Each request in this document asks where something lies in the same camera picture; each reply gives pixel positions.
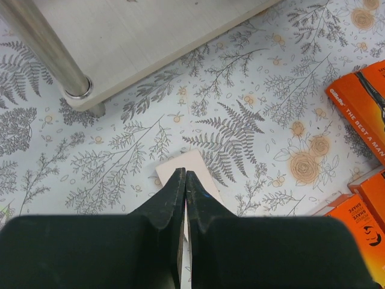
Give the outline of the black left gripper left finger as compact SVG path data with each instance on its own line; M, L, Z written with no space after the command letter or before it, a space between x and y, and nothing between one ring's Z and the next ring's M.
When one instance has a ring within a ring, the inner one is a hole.
M186 170L129 214L39 215L1 229L2 288L179 288Z

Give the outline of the grey Harry's razor box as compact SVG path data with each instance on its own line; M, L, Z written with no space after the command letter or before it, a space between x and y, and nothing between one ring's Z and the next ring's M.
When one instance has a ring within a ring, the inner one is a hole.
M210 193L219 203L223 205L222 197L214 183L214 179L209 173L208 168L203 160L202 154L198 149L183 153L178 157L171 157L168 161L156 167L156 173L162 185L169 180L173 172L177 168L184 167L186 170L196 173L198 179L202 183L204 189ZM191 265L189 255L189 238L188 238L188 214L185 210L185 220L183 224L183 259L181 288L191 288Z

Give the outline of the white two-tier shelf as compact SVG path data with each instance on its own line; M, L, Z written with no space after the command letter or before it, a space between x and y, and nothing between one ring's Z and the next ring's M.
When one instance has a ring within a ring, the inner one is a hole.
M67 103L104 100L239 25L272 1L2 1L1 107L56 81Z

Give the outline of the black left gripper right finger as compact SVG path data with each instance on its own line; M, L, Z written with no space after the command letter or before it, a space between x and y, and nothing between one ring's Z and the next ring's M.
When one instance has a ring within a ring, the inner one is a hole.
M239 217L186 174L193 288L377 288L331 217Z

